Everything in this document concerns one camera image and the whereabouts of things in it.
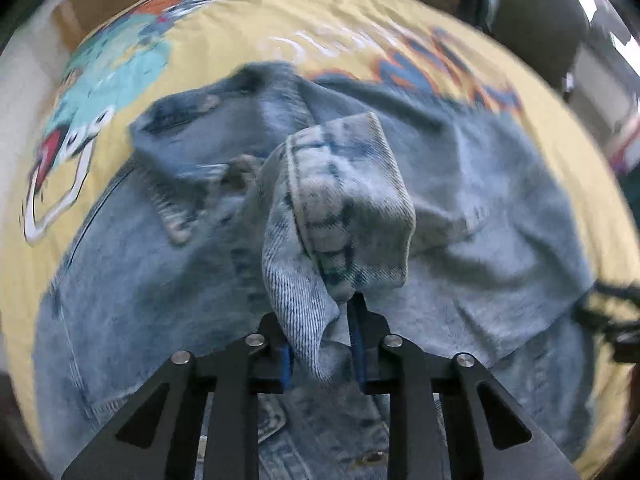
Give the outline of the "light blue denim jacket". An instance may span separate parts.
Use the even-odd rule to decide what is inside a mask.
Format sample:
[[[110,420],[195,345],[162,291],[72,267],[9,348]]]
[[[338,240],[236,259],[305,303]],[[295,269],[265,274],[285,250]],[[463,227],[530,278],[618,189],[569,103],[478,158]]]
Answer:
[[[277,315],[294,386],[259,404],[265,479],[379,479],[388,406],[355,384],[361,292],[439,356],[466,351],[569,458],[592,426],[593,278],[572,207],[506,114],[422,89],[250,64],[156,101],[43,296],[43,454],[59,477],[172,352]]]

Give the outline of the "dark office chair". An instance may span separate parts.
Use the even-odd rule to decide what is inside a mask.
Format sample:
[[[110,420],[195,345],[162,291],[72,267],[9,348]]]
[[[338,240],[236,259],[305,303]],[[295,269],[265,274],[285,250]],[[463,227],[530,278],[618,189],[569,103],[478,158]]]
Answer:
[[[554,90],[570,90],[589,29],[579,0],[458,0],[456,17],[502,44]]]

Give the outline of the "yellow cartoon print bedsheet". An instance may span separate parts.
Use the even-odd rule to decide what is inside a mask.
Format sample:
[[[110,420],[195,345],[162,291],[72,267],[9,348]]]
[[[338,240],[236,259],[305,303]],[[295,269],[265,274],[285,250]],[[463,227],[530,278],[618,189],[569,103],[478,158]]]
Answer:
[[[70,56],[36,109],[10,183],[1,323],[17,402],[52,478],[70,465],[55,477],[43,454],[34,365],[43,296],[90,209],[132,156],[130,126],[166,96],[260,63],[286,64],[308,80],[340,75],[422,89],[510,116],[570,201],[592,285],[638,282],[638,234],[597,144],[553,90],[481,32],[416,0],[142,0]],[[577,324],[594,353],[592,426],[576,458],[560,451],[579,478],[597,479],[625,439],[631,368]]]

